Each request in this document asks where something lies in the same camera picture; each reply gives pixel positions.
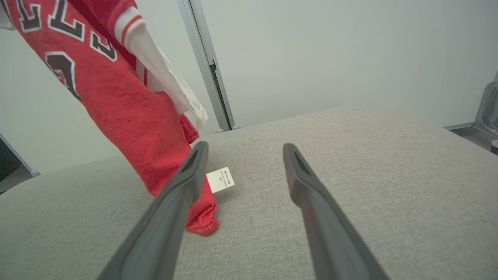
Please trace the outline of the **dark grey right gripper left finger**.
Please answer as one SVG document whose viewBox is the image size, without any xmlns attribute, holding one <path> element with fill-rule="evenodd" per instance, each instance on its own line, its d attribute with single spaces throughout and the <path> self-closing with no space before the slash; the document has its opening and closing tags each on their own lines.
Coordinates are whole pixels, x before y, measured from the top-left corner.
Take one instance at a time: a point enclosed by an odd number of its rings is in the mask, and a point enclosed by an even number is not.
<svg viewBox="0 0 498 280">
<path fill-rule="evenodd" d="M 202 191 L 209 146 L 196 143 L 121 243 L 100 280 L 172 280 L 189 209 Z"/>
</svg>

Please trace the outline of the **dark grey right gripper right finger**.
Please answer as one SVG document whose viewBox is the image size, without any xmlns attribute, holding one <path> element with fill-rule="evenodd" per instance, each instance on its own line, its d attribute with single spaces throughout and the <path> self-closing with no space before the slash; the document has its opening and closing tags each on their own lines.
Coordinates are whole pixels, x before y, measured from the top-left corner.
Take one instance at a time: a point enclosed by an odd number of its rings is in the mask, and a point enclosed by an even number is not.
<svg viewBox="0 0 498 280">
<path fill-rule="evenodd" d="M 301 209 L 317 280 L 387 280 L 366 243 L 296 145 L 283 146 L 289 194 Z"/>
</svg>

